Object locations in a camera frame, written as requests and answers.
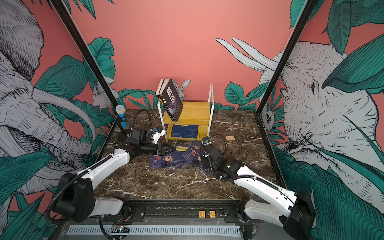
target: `book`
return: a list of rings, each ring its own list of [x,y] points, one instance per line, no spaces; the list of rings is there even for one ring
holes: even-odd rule
[[[172,121],[177,122],[181,111],[183,110],[183,103],[179,94],[172,82],[172,79],[161,79],[159,87],[156,91],[156,96],[159,98],[160,103],[167,111]]]
[[[192,164],[190,161],[185,159],[182,155],[188,149],[188,145],[175,144],[175,151],[173,152],[173,162]]]
[[[182,163],[173,162],[172,153],[165,156],[151,155],[150,167],[182,168]]]
[[[209,168],[204,168],[201,163],[200,156],[203,154],[203,151],[200,149],[199,142],[193,141],[191,146],[183,153],[183,157],[187,159],[189,162],[198,167],[201,171],[203,171],[206,175],[211,174],[211,170]]]
[[[173,125],[170,133],[171,137],[182,137],[182,138],[198,138],[199,126],[198,125]]]

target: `marble tabletop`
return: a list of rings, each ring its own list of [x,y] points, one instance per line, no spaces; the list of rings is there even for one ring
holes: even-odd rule
[[[149,110],[152,125],[161,127],[158,110]],[[127,124],[131,126],[137,109],[126,111]],[[135,127],[149,129],[148,116],[142,112],[136,119]],[[119,144],[115,128],[103,152],[107,155]],[[252,171],[276,183],[276,177],[269,162],[255,117],[252,111],[215,111],[212,118],[211,135],[222,133],[235,136],[228,141],[226,155],[246,164]],[[191,141],[168,141],[168,144]],[[220,151],[224,145],[220,136],[212,138],[212,144]],[[149,167],[150,156],[138,156],[105,178],[95,189],[98,197],[122,197],[125,199],[242,199],[255,198],[250,191],[230,182],[219,182],[194,165],[184,164],[182,169]]]

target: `book spine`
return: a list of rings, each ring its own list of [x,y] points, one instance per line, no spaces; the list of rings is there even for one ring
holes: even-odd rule
[[[166,103],[164,103],[164,101],[163,101],[163,99],[162,99],[162,94],[157,95],[157,97],[159,98],[159,101],[160,101],[160,103],[163,105],[164,109],[167,111],[167,113],[168,113],[170,119],[171,119],[173,122],[175,122],[175,121],[176,121],[176,120],[175,120],[175,117],[169,112],[168,105],[167,105]]]

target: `small wooden bookshelf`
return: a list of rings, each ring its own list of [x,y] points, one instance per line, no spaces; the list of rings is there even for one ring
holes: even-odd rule
[[[173,122],[166,112],[164,112],[163,116],[160,109],[160,101],[157,103],[157,108],[159,109],[163,129],[166,129],[165,124],[168,124],[166,141],[168,141],[168,139],[200,141],[203,137],[209,136],[212,115],[214,112],[213,84],[210,85],[208,102],[183,102],[183,110],[181,111],[179,120],[177,122]],[[199,131],[197,138],[171,137],[170,134],[172,132],[173,125],[198,125]]]

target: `elephant eye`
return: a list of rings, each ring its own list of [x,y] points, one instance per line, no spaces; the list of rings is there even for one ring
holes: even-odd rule
[[[314,95],[314,83],[311,84],[311,90],[312,90],[312,93]]]

